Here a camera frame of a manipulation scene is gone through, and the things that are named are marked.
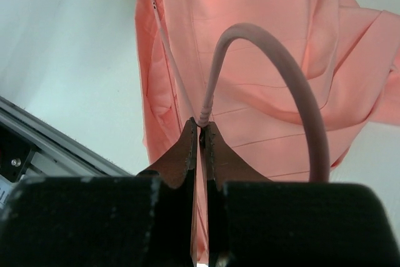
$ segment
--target pink cord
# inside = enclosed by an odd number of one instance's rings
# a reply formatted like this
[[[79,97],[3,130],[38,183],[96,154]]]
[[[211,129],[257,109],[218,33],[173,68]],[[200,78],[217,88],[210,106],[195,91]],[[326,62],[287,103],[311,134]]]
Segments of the pink cord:
[[[169,43],[161,27],[155,0],[152,0],[152,3],[156,15],[156,22],[161,33],[161,39],[164,43],[168,60],[170,61],[174,71],[177,85],[181,90],[186,105],[190,112],[192,112],[192,116],[195,117],[192,104],[169,48]],[[203,107],[197,125],[205,127],[209,122],[209,117],[213,108],[214,91],[217,86],[219,73],[223,66],[226,51],[231,43],[236,39],[245,39],[252,42],[271,60],[281,74],[286,86],[294,98],[294,102],[299,110],[304,131],[306,133],[310,161],[309,181],[328,182],[330,171],[328,139],[326,137],[324,122],[314,94],[311,91],[303,72],[289,51],[287,51],[287,49],[273,35],[259,26],[249,23],[235,24],[225,30],[219,38],[212,59],[213,62],[211,65],[206,95],[204,97]]]

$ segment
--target bolt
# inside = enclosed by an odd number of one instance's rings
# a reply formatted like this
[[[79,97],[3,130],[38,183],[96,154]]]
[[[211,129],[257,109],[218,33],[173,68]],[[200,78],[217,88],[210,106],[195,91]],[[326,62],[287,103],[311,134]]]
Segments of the bolt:
[[[11,160],[11,165],[14,166],[14,167],[20,167],[21,160],[20,159],[12,159]]]

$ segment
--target white table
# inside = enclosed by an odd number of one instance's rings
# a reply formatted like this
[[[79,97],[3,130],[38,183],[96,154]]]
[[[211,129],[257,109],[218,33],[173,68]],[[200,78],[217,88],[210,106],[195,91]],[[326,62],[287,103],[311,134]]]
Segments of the white table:
[[[400,0],[358,0],[400,14]],[[0,95],[136,174],[148,165],[136,0],[0,0]],[[400,237],[400,128],[368,124],[333,181],[364,183]]]

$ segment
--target pink shirt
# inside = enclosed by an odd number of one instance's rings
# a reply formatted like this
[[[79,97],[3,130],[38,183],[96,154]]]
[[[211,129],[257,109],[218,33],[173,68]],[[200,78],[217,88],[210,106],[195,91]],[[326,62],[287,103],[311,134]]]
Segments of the pink shirt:
[[[400,124],[400,16],[360,8],[355,0],[156,2],[196,112],[217,40],[229,26],[246,22],[278,38],[302,68],[326,125],[332,166],[366,122]],[[137,0],[136,34],[145,141],[154,162],[191,116],[175,87],[151,0]],[[271,62],[247,41],[228,49],[211,119],[227,144],[261,174],[276,181],[307,179],[306,138],[291,94]],[[197,251],[204,262],[204,191],[198,191],[197,204]]]

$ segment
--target pink fabric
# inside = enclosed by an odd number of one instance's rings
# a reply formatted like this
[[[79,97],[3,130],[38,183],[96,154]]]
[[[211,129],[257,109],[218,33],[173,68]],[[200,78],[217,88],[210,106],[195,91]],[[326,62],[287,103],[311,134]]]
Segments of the pink fabric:
[[[355,0],[156,2],[196,112],[218,38],[229,26],[247,22],[277,37],[302,68],[326,124],[333,166],[366,122],[400,125],[400,16],[360,8]],[[152,10],[151,0],[137,0],[144,132],[154,162],[178,139],[190,115],[176,91]],[[263,175],[307,179],[308,150],[294,101],[275,67],[249,42],[235,41],[228,50],[211,119],[228,145]],[[204,191],[197,203],[198,259],[205,261]]]

